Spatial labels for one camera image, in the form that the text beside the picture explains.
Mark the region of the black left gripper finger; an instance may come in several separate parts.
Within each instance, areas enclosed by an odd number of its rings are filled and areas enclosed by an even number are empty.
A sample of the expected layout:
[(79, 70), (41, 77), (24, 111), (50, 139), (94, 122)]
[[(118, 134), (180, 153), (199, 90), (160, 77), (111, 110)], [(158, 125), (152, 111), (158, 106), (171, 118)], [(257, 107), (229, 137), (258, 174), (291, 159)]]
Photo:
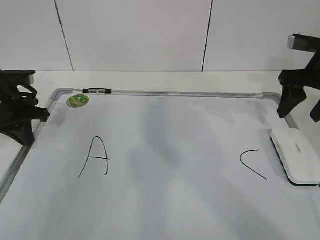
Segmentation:
[(31, 121), (1, 126), (0, 133), (8, 136), (23, 146), (30, 146), (34, 143), (34, 134)]

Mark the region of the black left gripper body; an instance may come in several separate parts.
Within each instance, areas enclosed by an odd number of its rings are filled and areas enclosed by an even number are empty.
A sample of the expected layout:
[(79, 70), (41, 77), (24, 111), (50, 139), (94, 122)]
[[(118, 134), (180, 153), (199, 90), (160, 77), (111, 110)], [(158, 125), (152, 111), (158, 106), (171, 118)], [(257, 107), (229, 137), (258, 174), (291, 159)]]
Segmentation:
[(38, 107), (38, 91), (27, 84), (11, 84), (0, 76), (0, 126), (9, 126), (26, 121), (46, 122), (47, 108)]

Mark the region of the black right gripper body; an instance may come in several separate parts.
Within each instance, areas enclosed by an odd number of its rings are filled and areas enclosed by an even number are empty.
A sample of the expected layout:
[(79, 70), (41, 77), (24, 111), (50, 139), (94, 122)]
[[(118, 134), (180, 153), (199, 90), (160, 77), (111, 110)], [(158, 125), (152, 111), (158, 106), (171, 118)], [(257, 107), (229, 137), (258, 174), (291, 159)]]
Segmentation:
[(297, 85), (320, 89), (320, 52), (316, 52), (304, 69), (283, 70), (278, 80), (282, 86)]

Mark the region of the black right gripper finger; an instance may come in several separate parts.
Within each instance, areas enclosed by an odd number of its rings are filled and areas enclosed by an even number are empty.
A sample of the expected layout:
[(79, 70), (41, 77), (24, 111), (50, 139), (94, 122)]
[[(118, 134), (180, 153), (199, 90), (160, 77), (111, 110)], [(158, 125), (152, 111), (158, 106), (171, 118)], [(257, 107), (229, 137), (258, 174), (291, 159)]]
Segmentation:
[(284, 119), (300, 103), (307, 99), (303, 86), (283, 85), (280, 103), (277, 113), (281, 119)]
[(320, 100), (310, 112), (310, 117), (315, 123), (318, 123), (320, 121)]

